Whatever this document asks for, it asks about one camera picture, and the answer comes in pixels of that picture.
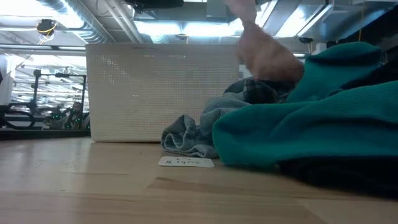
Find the metal duct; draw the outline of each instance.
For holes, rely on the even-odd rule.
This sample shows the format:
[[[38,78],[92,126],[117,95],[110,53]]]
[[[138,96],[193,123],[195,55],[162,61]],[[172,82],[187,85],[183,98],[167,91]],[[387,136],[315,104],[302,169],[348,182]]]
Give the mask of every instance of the metal duct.
[[[82,31],[89,32],[76,32],[75,34],[86,41],[88,44],[104,44],[104,43],[115,43],[113,37],[106,31],[106,29],[96,20],[94,15],[87,9],[87,7],[81,3],[80,0],[36,0],[43,6],[47,6],[60,15],[68,13],[68,8],[65,6],[68,4],[84,21]]]

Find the ceiling pipe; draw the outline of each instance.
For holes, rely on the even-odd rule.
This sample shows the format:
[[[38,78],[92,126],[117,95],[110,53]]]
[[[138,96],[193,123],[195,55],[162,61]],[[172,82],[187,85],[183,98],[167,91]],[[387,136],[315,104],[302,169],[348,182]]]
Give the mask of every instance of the ceiling pipe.
[[[129,20],[128,16],[126,15],[126,12],[124,12],[120,3],[117,0],[110,0],[110,1],[114,4],[117,12],[120,14],[120,16],[122,16],[123,20],[125,21],[125,23],[129,27],[129,29],[131,30],[132,34],[138,40],[138,42],[140,44],[144,43],[144,41],[142,40],[141,34],[137,30],[136,25]]]
[[[122,20],[120,20],[119,16],[116,14],[116,12],[113,10],[112,6],[109,4],[107,0],[102,1],[104,3],[104,6],[106,10],[109,11],[109,13],[113,16],[113,18],[116,20],[116,22],[119,24],[119,26],[122,28],[122,30],[126,33],[126,35],[130,38],[131,42],[137,43],[137,40],[134,38],[134,36],[131,34],[131,31],[126,27],[126,25],[123,23]]]
[[[115,43],[115,39],[106,31],[106,29],[98,22],[94,15],[81,3],[80,0],[37,0],[43,6],[49,7],[57,11],[60,15],[67,15],[68,8],[78,15],[84,22],[83,26],[79,29],[88,32],[76,32],[75,34],[83,39],[88,44],[105,44]]]

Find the teal hoodie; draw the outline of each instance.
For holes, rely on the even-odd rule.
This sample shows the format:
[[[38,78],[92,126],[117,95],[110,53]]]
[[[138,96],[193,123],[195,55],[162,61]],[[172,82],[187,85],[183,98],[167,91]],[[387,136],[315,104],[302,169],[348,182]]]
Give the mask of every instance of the teal hoodie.
[[[380,67],[381,50],[357,42],[309,56],[285,103],[220,118],[213,140],[227,165],[270,169],[313,156],[398,156],[398,82],[342,91]]]

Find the ceiling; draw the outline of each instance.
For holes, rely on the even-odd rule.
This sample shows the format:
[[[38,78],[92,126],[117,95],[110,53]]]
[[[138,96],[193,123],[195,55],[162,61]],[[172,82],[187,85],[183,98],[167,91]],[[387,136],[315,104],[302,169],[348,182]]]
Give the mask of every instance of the ceiling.
[[[57,1],[67,2],[68,7],[61,11],[49,3]],[[343,39],[392,9],[397,2],[258,1],[256,23],[291,51],[308,54],[311,48],[301,43],[298,37],[312,38],[314,45]],[[8,1],[7,6],[0,8],[0,44],[37,45],[44,39],[36,29],[41,19],[58,21],[54,35],[42,43],[44,46],[83,47],[87,43],[105,42],[235,44],[243,31],[240,20],[221,0],[190,0],[185,1],[181,8],[154,9],[143,14],[135,13],[120,0],[18,0]],[[14,68],[23,62],[23,66],[12,72],[14,101],[28,101],[32,97],[33,71],[37,68],[42,69],[42,73],[86,73],[84,51],[32,52],[0,46],[0,54],[3,55],[0,60],[10,61]],[[79,77],[71,77],[67,81],[40,77],[39,83],[39,101],[43,105],[66,103],[69,106],[81,98]]]

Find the gray cloth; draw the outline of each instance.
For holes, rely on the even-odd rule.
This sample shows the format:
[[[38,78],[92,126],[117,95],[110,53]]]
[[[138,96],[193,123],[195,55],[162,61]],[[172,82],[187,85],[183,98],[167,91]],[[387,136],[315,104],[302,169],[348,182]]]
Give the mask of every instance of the gray cloth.
[[[221,97],[208,100],[200,116],[200,125],[188,115],[182,115],[162,133],[165,151],[184,156],[214,159],[213,124],[222,116],[256,103],[280,103],[293,85],[248,78],[228,87]]]

